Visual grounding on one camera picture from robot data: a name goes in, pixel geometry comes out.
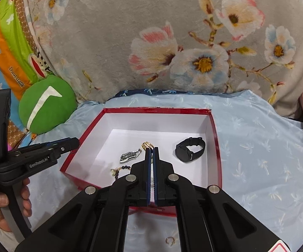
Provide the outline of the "person left hand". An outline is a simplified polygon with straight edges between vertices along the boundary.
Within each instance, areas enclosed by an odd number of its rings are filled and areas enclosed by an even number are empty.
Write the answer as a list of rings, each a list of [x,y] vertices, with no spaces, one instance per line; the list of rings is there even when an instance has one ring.
[[[30,184],[30,179],[26,178],[22,182],[21,197],[22,205],[24,207],[23,214],[26,217],[32,216],[32,205],[30,201],[30,191],[28,185]],[[4,218],[1,209],[7,207],[9,204],[9,199],[6,194],[0,192],[0,229],[6,232],[11,232],[8,222]]]

